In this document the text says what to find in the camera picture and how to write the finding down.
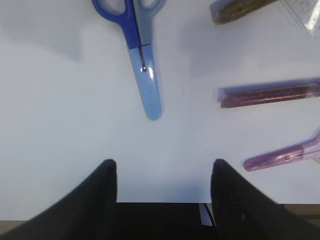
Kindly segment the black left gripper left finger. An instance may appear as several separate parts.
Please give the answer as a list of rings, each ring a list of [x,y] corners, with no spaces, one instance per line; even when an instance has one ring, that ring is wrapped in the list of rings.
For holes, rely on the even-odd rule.
[[[107,240],[117,202],[117,165],[103,161],[50,208],[0,236],[2,240]]]

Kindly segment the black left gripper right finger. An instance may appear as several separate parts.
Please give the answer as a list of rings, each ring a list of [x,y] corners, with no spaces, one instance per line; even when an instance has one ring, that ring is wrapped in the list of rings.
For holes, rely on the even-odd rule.
[[[260,192],[224,159],[213,163],[211,203],[220,240],[318,240],[319,227]]]

